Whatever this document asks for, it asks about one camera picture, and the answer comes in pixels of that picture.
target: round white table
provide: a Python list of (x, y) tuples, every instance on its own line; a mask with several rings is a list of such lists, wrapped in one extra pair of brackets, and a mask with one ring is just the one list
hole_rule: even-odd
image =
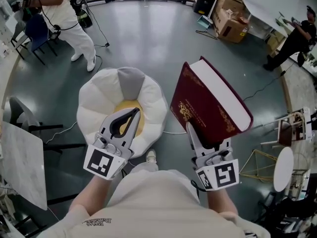
[(288, 185), (294, 168), (294, 155), (290, 147), (285, 147), (280, 152), (274, 170), (273, 185), (277, 192)]

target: gray cushion patch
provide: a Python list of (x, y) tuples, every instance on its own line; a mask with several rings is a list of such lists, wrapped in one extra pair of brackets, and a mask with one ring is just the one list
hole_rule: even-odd
[(137, 68), (124, 67), (118, 69), (118, 77), (124, 99), (136, 100), (143, 85), (145, 74)]

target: yellow cushion center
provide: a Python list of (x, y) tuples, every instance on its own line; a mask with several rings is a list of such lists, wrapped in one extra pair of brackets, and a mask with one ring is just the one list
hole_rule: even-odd
[[(142, 133), (143, 127), (144, 127), (144, 113), (143, 113), (143, 109), (140, 106), (139, 102), (137, 100), (134, 101), (122, 101), (118, 106), (115, 107), (114, 109), (114, 113), (117, 111), (120, 111), (122, 109), (127, 109), (127, 108), (139, 108), (141, 111), (141, 118), (140, 118), (140, 122), (137, 128), (137, 132), (135, 133), (135, 136), (137, 137), (138, 135), (140, 135)], [(129, 120), (120, 127), (120, 133), (123, 134), (125, 128), (127, 127)]]

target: white shirt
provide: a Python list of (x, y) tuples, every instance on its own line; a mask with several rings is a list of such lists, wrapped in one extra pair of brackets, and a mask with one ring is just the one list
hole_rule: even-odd
[[(69, 1), (70, 0), (63, 0), (61, 5), (43, 6), (43, 12), (50, 19), (52, 25), (59, 25), (69, 19), (73, 20), (74, 17), (76, 17), (76, 13)], [(52, 29), (51, 24), (47, 21), (45, 16), (44, 19), (48, 27)]]
[(182, 179), (170, 171), (129, 174), (106, 208), (89, 216), (77, 205), (38, 237), (245, 238), (246, 233), (270, 237), (265, 229), (234, 213), (218, 214), (202, 207)]

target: round floor cushion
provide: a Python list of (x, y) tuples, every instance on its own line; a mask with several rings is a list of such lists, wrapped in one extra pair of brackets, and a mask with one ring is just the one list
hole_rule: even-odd
[(79, 91), (77, 122), (87, 144), (95, 142), (95, 134), (108, 115), (138, 105), (141, 119), (131, 145), (132, 158), (144, 154), (161, 136), (168, 111), (166, 99), (159, 84), (139, 69), (124, 67), (96, 73)]

